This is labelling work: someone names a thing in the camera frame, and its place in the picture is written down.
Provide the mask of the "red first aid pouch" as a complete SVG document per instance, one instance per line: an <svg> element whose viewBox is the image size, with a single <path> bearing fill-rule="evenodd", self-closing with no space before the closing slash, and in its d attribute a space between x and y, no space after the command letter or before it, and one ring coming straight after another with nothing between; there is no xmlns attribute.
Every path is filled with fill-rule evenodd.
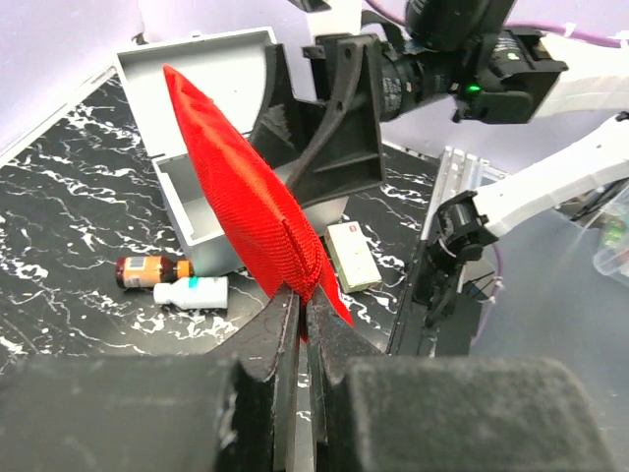
<svg viewBox="0 0 629 472"><path fill-rule="evenodd" d="M211 98L173 67L163 74L205 199L255 281L267 296L287 284L303 305L322 289L350 324L334 269L291 192Z"/></svg>

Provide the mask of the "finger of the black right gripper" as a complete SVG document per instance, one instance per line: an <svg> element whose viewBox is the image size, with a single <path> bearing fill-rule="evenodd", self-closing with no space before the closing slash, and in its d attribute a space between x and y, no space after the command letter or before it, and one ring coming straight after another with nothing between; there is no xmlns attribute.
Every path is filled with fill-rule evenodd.
<svg viewBox="0 0 629 472"><path fill-rule="evenodd" d="M298 159L314 136L324 104L294 96L283 44L265 47L266 79L250 144L270 167Z"/></svg>
<svg viewBox="0 0 629 472"><path fill-rule="evenodd" d="M303 52L325 110L287 187L301 206L311 207L383 181L381 43L375 34L323 35Z"/></svg>

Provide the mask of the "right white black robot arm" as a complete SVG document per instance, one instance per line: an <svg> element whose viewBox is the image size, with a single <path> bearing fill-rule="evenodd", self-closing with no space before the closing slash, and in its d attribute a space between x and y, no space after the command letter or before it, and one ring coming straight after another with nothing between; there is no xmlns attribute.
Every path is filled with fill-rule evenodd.
<svg viewBox="0 0 629 472"><path fill-rule="evenodd" d="M266 84L251 134L303 207L370 189L383 179L380 124L446 97L455 121L525 124L572 111L628 104L628 47L507 24L508 1L411 1L384 37L347 32L307 47L317 93L295 98L284 48L265 51ZM436 210L416 297L427 323L445 318L464 265L532 216L628 174L628 122L605 121L585 138L477 191L456 191Z"/></svg>

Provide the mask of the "white cardboard medicine box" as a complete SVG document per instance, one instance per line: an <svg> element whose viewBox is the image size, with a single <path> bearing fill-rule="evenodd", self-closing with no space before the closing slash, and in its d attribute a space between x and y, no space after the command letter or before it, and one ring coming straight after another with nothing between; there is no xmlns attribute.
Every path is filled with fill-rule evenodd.
<svg viewBox="0 0 629 472"><path fill-rule="evenodd" d="M324 241L344 293L364 291L381 282L382 277L358 222L328 226Z"/></svg>

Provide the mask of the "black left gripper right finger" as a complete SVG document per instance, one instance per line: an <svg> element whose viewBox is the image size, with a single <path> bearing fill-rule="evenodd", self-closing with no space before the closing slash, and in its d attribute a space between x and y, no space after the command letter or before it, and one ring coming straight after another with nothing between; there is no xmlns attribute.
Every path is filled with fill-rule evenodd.
<svg viewBox="0 0 629 472"><path fill-rule="evenodd" d="M306 309L318 471L612 471L581 385L548 359L388 356Z"/></svg>

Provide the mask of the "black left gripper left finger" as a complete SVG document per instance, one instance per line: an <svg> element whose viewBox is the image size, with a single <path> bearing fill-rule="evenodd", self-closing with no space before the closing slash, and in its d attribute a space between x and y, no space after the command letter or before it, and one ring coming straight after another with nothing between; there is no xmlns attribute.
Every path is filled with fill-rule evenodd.
<svg viewBox="0 0 629 472"><path fill-rule="evenodd" d="M282 289L199 355L52 357L1 385L5 471L284 471L300 302Z"/></svg>

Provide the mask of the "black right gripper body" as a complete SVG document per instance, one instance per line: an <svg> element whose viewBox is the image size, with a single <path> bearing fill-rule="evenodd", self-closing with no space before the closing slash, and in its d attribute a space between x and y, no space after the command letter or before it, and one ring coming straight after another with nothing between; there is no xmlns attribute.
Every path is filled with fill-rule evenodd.
<svg viewBox="0 0 629 472"><path fill-rule="evenodd" d="M537 29L506 26L511 0L409 1L404 18L377 16L380 119L451 96L455 123L527 123L565 70Z"/></svg>

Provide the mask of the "white teal label bottle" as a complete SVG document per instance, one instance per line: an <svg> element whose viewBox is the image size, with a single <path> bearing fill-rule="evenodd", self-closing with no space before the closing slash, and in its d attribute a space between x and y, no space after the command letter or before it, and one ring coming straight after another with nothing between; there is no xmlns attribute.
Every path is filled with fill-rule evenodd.
<svg viewBox="0 0 629 472"><path fill-rule="evenodd" d="M173 305L182 310L227 309L228 278L184 277L173 283L158 283L153 287L157 305Z"/></svg>

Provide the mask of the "brown orange cap bottle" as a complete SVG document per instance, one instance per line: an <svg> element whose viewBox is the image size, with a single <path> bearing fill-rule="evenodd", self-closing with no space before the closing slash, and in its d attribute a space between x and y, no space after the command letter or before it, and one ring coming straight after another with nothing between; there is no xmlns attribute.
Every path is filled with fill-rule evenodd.
<svg viewBox="0 0 629 472"><path fill-rule="evenodd" d="M171 261L162 256L125 257L116 264L117 285L123 289L152 288L195 275L188 260Z"/></svg>

